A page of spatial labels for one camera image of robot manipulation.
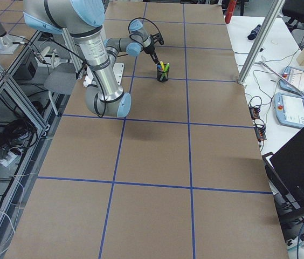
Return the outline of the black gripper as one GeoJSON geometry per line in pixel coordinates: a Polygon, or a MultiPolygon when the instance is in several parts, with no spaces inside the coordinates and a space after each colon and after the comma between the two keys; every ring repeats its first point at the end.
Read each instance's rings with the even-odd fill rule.
{"type": "Polygon", "coordinates": [[[146,47],[144,48],[144,52],[145,52],[146,54],[149,54],[149,55],[151,56],[151,58],[152,58],[152,60],[153,60],[153,62],[154,62],[155,64],[158,64],[158,56],[157,56],[157,54],[155,53],[155,46],[154,46],[154,44],[150,44],[149,46],[146,46],[146,47]]]}

